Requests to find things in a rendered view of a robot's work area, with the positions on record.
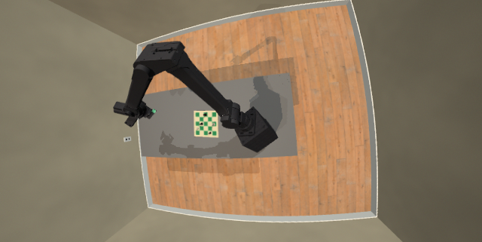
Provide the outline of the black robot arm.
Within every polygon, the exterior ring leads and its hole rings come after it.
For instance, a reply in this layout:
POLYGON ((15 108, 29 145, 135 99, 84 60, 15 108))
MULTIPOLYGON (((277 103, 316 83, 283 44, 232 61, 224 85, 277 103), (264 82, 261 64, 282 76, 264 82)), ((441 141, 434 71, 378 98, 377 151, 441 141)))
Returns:
POLYGON ((127 100, 125 103, 116 102, 113 107, 114 113, 129 116, 124 123, 132 127, 146 113, 143 114, 142 108, 138 106, 152 78, 166 71, 211 106, 221 117, 223 127, 241 128, 240 136, 254 136, 256 114, 245 114, 240 111, 238 103, 226 100, 191 62, 184 49, 185 46, 180 41, 147 44, 133 64, 133 76, 127 100))

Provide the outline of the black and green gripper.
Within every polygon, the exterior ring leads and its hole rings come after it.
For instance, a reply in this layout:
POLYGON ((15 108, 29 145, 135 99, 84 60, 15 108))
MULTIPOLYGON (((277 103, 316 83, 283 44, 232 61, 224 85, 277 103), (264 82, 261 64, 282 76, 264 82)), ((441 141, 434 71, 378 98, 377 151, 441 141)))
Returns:
POLYGON ((145 115, 143 116, 144 118, 150 119, 153 116, 153 114, 156 112, 155 109, 152 110, 148 106, 146 106, 146 103, 144 103, 143 101, 141 102, 139 107, 142 108, 143 114, 146 112, 145 115))

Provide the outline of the green and cream chessboard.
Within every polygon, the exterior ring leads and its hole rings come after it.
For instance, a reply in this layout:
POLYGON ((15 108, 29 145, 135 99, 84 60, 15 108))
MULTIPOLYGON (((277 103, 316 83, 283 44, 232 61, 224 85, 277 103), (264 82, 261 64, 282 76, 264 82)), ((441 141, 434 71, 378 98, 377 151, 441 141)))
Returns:
POLYGON ((194 111, 194 136, 218 137, 218 114, 216 111, 194 111), (203 114, 206 114, 206 116, 203 116, 203 114), (199 125, 201 123, 203 125, 199 125), (212 125, 213 123, 215 125, 212 125), (199 130, 196 130, 196 128, 199 128, 199 130))

